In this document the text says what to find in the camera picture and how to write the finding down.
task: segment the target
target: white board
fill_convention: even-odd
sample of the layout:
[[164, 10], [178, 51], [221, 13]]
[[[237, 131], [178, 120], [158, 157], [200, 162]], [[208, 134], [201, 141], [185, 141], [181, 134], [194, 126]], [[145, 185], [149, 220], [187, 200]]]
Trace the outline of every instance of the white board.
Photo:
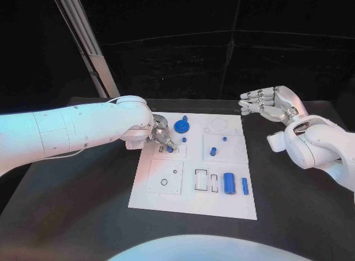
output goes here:
[[[179, 149], [169, 153], [165, 145], [146, 144], [129, 207], [256, 220], [241, 116], [155, 114], [168, 119], [171, 137]], [[179, 134], [174, 125], [184, 115], [188, 116], [189, 131]], [[215, 156], [211, 156], [213, 147], [217, 148]], [[227, 172], [234, 173], [233, 195], [224, 193]], [[247, 178], [249, 195], [243, 191], [243, 178]]]

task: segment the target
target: white panel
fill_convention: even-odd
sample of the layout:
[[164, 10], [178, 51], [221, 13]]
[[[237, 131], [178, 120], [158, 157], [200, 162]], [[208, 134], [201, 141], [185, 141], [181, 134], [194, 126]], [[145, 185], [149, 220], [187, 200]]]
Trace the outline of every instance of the white panel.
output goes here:
[[[215, 156], [211, 156], [211, 149], [217, 148]], [[230, 163], [249, 163], [246, 138], [230, 135], [204, 135], [204, 160]]]
[[153, 150], [153, 155], [156, 157], [171, 157], [171, 158], [185, 158], [187, 156], [187, 145], [179, 145], [174, 152], [168, 152], [168, 145], [158, 144]]
[[70, 138], [65, 129], [41, 133], [45, 156], [70, 152]]
[[49, 132], [58, 129], [65, 129], [64, 118], [60, 110], [45, 110], [34, 113], [39, 131]]
[[[185, 151], [185, 156], [179, 158], [174, 153], [159, 152], [161, 145], [155, 142], [145, 145], [140, 154], [129, 207], [256, 220], [257, 213], [253, 199], [241, 116], [182, 113], [158, 114], [168, 119], [171, 137], [177, 144], [181, 144], [179, 148], [185, 147], [185, 150], [182, 150]], [[188, 116], [189, 131], [179, 134], [174, 130], [174, 125], [175, 122], [184, 118], [184, 115]], [[204, 149], [204, 136], [211, 136], [207, 141], [210, 150]], [[214, 145], [217, 147], [218, 157], [210, 156], [211, 146]], [[166, 194], [161, 190], [158, 193], [149, 193], [148, 191], [149, 172], [151, 169], [155, 168], [155, 165], [152, 166], [152, 161], [155, 160], [166, 163], [164, 170], [168, 169], [169, 164], [175, 164], [177, 162], [184, 164], [179, 195]], [[207, 191], [195, 189], [197, 170], [207, 170]], [[237, 188], [243, 187], [241, 178], [247, 178], [249, 195], [244, 195], [243, 193], [227, 195], [224, 193], [224, 173], [227, 172], [234, 173]], [[162, 175], [155, 178], [158, 189], [162, 187], [161, 182], [165, 176]]]
[[159, 159], [152, 160], [148, 192], [179, 195], [182, 176], [182, 161]]
[[207, 191], [207, 170], [195, 170], [195, 189]]

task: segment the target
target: table surface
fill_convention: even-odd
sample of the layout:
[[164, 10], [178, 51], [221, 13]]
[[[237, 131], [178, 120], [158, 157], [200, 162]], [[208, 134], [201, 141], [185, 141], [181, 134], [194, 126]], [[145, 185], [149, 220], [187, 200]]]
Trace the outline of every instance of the table surface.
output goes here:
[[[73, 98], [73, 104], [104, 101]], [[152, 111], [240, 115], [237, 101], [148, 100]], [[327, 101], [311, 114], [344, 127]], [[243, 117], [259, 220], [129, 208], [140, 150], [125, 141], [34, 163], [0, 216], [0, 260], [106, 260], [171, 235], [210, 234], [275, 246], [312, 260], [355, 260], [353, 192], [318, 169], [304, 170], [267, 135], [285, 126]]]

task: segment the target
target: dark background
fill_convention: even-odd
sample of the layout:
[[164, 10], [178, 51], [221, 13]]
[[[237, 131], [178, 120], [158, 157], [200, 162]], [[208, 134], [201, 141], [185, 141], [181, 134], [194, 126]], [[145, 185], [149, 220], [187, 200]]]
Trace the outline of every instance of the dark background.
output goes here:
[[[355, 1], [81, 0], [122, 95], [237, 100], [286, 85], [355, 132]], [[54, 0], [0, 1], [0, 113], [97, 90]], [[0, 179], [0, 213], [28, 166]]]

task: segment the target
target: robotic hand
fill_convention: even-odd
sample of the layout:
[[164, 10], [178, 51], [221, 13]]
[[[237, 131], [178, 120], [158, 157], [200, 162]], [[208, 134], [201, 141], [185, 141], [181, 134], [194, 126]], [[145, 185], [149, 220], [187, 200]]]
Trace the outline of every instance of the robotic hand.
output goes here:
[[83, 151], [117, 139], [126, 141], [129, 150], [143, 148], [151, 141], [177, 148], [168, 120], [152, 114], [146, 100], [136, 96], [114, 100], [116, 104], [93, 103], [0, 115], [0, 176], [26, 163], [61, 158], [51, 156]]
[[286, 150], [298, 166], [324, 170], [355, 192], [355, 133], [328, 119], [309, 116], [298, 95], [285, 86], [241, 94], [241, 99], [243, 115], [260, 113], [288, 126], [285, 132], [267, 136], [272, 150]]

